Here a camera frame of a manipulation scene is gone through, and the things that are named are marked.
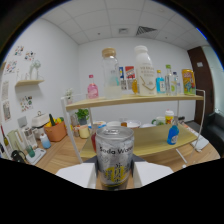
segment cup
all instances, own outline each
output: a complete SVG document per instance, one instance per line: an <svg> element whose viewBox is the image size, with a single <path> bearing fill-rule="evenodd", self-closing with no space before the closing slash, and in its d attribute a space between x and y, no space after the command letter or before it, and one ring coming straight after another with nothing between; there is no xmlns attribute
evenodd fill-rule
<svg viewBox="0 0 224 224"><path fill-rule="evenodd" d="M164 125L166 123L165 117L157 117L156 119L152 120L152 124L156 122L156 126L158 125Z"/></svg>
<svg viewBox="0 0 224 224"><path fill-rule="evenodd" d="M32 148L31 145L28 145L28 146L26 147L26 151L28 152L28 154L29 154L29 156L30 156L31 158L33 158L33 157L35 156L35 152L33 151L33 148Z"/></svg>

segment desk surface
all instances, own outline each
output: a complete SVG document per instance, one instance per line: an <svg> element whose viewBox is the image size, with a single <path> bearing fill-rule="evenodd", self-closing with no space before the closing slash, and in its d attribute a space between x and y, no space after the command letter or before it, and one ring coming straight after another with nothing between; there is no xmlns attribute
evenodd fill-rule
<svg viewBox="0 0 224 224"><path fill-rule="evenodd" d="M86 140L79 137L74 137L74 139L77 144L77 148L80 151ZM43 148L40 141L38 141L38 147ZM193 151L193 147L190 144L182 146L178 148L178 150L188 161L187 166L220 159L219 154L210 143L203 148L201 152ZM144 157L143 159L149 163L168 166L174 172L181 170L182 166L185 164L176 149L156 153ZM60 142L52 143L51 148L47 149L46 155L35 166L52 174L56 174L59 169L77 164L80 163L75 154L75 150L73 149L71 140L68 136L65 136ZM130 175L127 189L131 188L133 188L133 179ZM101 189L99 180L97 180L96 189Z"/></svg>

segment soda can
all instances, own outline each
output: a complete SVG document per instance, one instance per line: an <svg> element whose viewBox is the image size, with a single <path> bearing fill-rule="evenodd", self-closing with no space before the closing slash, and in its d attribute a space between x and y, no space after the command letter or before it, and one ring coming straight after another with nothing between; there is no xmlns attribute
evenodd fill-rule
<svg viewBox="0 0 224 224"><path fill-rule="evenodd" d="M123 126L106 126L96 131L95 139L102 189L126 189L134 148L134 131Z"/></svg>

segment can lid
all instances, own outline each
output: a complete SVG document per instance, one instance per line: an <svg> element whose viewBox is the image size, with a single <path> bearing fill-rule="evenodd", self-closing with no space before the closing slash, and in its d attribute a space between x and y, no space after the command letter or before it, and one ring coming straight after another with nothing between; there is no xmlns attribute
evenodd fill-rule
<svg viewBox="0 0 224 224"><path fill-rule="evenodd" d="M110 56L113 56L115 57L116 56L116 50L112 47L108 47L108 48L104 48L102 50L102 56L105 58L105 57L110 57Z"/></svg>
<svg viewBox="0 0 224 224"><path fill-rule="evenodd" d="M167 115L174 115L174 112L172 110L166 110Z"/></svg>
<svg viewBox="0 0 224 224"><path fill-rule="evenodd" d="M134 131L123 126L105 126L97 129L96 135L103 139L124 140L134 135Z"/></svg>
<svg viewBox="0 0 224 224"><path fill-rule="evenodd" d="M145 51L145 52L148 52L148 48L146 46L136 46L135 47L135 53L139 53L140 51Z"/></svg>

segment shelf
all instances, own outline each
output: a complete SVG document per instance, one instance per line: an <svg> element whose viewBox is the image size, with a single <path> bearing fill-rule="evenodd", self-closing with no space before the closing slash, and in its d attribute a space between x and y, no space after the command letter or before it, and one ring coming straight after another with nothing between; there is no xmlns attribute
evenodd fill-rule
<svg viewBox="0 0 224 224"><path fill-rule="evenodd" d="M171 125L161 125L149 128L136 128L134 130L134 151L136 156L146 157L148 155L175 149L197 140L197 137L188 131L182 125L178 125L179 135L175 145L169 145L167 141L168 132ZM89 159L95 156L91 138L88 138L86 144L80 152L81 158Z"/></svg>
<svg viewBox="0 0 224 224"><path fill-rule="evenodd" d="M28 86L28 85L37 85L44 80L21 80L16 83L15 86Z"/></svg>
<svg viewBox="0 0 224 224"><path fill-rule="evenodd" d="M123 95L121 99L106 100L105 97L99 97L98 99L86 99L66 106L66 110L75 110L89 107L102 107L121 104L132 103L146 103L146 102L158 102L158 101L176 101L176 100L203 100L203 96L198 95L177 95L177 96L137 96L134 94Z"/></svg>

